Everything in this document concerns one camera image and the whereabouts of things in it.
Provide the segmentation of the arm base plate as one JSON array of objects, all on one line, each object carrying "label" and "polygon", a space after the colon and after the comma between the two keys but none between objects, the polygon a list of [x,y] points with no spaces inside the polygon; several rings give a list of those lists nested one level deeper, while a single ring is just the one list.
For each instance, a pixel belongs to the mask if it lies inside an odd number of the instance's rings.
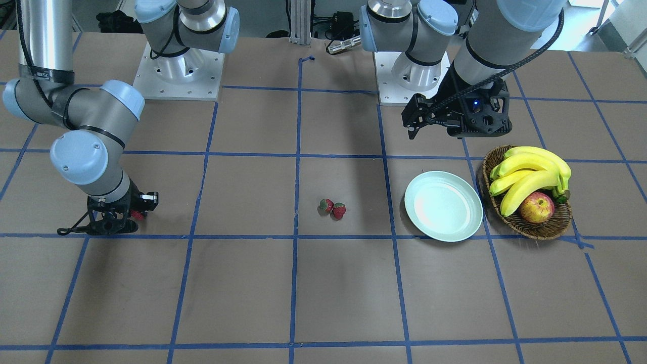
[{"label": "arm base plate", "polygon": [[190,49],[175,58],[152,58],[150,44],[132,86],[147,101],[217,101],[225,54]]},{"label": "arm base plate", "polygon": [[441,81],[450,68],[450,60],[444,53],[439,64],[419,65],[405,53],[374,53],[380,104],[405,106],[414,94],[420,93],[429,99],[434,97]]}]

